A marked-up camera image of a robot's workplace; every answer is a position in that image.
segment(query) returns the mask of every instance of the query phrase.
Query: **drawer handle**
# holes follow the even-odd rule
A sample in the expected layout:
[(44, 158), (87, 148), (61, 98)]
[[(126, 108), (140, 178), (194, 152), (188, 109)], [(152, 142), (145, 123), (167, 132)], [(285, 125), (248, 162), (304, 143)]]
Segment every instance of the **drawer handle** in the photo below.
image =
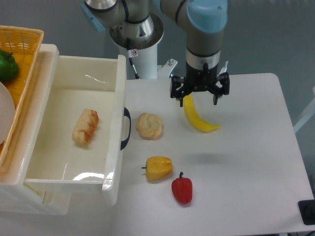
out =
[(129, 133), (128, 133), (128, 137), (121, 142), (120, 150), (123, 150), (127, 146), (127, 143), (130, 139), (130, 133), (131, 133), (131, 116), (130, 116), (130, 113), (126, 107), (124, 108), (124, 116), (129, 119)]

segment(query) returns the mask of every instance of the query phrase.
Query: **cable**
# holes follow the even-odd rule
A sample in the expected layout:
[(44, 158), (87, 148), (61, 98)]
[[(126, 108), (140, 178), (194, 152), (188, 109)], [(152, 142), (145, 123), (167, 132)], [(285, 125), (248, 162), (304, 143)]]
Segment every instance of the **cable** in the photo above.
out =
[[(129, 50), (131, 50), (131, 48), (130, 48), (130, 38), (127, 38), (127, 51), (129, 51)], [(133, 64), (132, 55), (128, 55), (128, 57), (129, 57), (129, 62), (130, 62), (130, 65), (131, 65), (131, 67), (133, 69), (135, 78), (138, 80), (138, 79), (140, 79), (140, 76), (138, 75), (136, 67)]]

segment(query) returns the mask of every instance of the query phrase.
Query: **yellow basket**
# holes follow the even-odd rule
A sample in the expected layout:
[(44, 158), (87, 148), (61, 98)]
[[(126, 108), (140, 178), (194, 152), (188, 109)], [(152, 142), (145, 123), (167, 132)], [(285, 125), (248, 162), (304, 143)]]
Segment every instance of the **yellow basket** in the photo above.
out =
[(12, 126), (2, 144), (0, 144), (0, 166), (18, 123), (19, 115), (23, 109), (37, 54), (44, 37), (44, 32), (38, 29), (28, 29), (12, 26), (0, 26), (0, 49), (13, 53), (20, 72), (14, 80), (4, 86), (9, 90), (15, 105), (15, 115)]

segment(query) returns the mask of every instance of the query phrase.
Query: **red bell pepper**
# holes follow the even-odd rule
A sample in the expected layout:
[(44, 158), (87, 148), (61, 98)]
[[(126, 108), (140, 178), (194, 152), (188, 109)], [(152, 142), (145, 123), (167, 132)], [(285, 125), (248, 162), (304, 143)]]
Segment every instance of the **red bell pepper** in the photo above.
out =
[(180, 172), (179, 178), (172, 182), (172, 192), (178, 202), (188, 204), (192, 200), (192, 182), (189, 178), (183, 178), (183, 174)]

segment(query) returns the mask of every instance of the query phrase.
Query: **yellow banana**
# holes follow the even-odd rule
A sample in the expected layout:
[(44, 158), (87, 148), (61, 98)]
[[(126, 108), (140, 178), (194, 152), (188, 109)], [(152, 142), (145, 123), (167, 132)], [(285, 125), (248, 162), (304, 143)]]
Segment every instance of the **yellow banana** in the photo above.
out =
[(183, 102), (186, 117), (188, 121), (193, 125), (193, 127), (202, 132), (210, 132), (212, 130), (220, 129), (219, 124), (211, 124), (209, 122), (206, 122), (198, 115), (195, 110), (191, 94), (185, 96)]

